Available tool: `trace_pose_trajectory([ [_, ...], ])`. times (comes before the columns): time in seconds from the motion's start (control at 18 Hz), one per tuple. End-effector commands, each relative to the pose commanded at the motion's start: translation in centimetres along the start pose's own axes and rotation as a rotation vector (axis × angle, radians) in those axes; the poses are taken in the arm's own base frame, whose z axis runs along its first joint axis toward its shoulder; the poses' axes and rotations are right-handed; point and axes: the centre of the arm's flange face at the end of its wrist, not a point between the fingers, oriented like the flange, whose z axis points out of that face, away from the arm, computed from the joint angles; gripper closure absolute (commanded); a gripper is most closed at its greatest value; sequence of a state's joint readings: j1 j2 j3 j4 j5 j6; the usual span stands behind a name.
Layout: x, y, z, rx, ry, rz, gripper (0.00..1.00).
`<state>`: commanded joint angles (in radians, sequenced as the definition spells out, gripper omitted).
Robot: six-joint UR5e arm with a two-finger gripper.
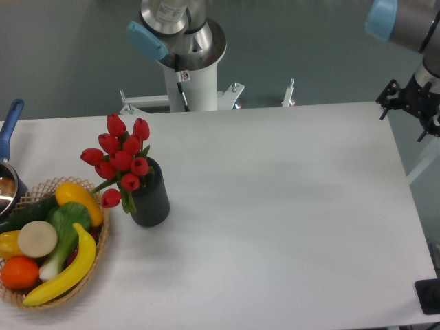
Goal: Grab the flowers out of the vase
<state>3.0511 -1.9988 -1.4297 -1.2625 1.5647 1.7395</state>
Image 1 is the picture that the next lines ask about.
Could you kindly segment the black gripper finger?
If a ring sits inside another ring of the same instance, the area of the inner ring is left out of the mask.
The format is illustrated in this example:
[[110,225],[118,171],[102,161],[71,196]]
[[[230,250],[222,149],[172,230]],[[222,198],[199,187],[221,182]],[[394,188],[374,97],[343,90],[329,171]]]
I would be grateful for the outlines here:
[[383,120],[389,111],[402,108],[402,102],[399,99],[400,91],[399,83],[392,79],[376,98],[375,103],[382,109],[382,114],[379,117],[380,120]]
[[430,118],[420,117],[419,121],[423,131],[417,138],[418,142],[421,142],[427,135],[439,138],[439,116],[434,115]]

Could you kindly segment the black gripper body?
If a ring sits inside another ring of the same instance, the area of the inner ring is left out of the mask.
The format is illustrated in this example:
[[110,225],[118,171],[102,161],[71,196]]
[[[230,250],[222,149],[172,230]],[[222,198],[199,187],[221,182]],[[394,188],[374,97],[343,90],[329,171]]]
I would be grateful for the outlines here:
[[416,117],[423,127],[439,126],[439,87],[434,79],[419,83],[410,79],[400,91],[404,110]]

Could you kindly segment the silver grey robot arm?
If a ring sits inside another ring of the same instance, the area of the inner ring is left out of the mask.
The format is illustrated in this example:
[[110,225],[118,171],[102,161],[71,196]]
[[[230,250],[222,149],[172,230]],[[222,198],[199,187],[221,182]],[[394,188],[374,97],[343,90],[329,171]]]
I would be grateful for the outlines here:
[[[420,140],[439,137],[439,11],[425,1],[374,1],[365,30],[423,56],[405,87],[392,80],[377,97],[381,116],[403,110],[418,119]],[[244,87],[234,82],[225,92],[217,89],[217,64],[227,41],[221,26],[207,17],[205,1],[143,1],[126,32],[143,55],[162,66],[172,112],[235,106]]]

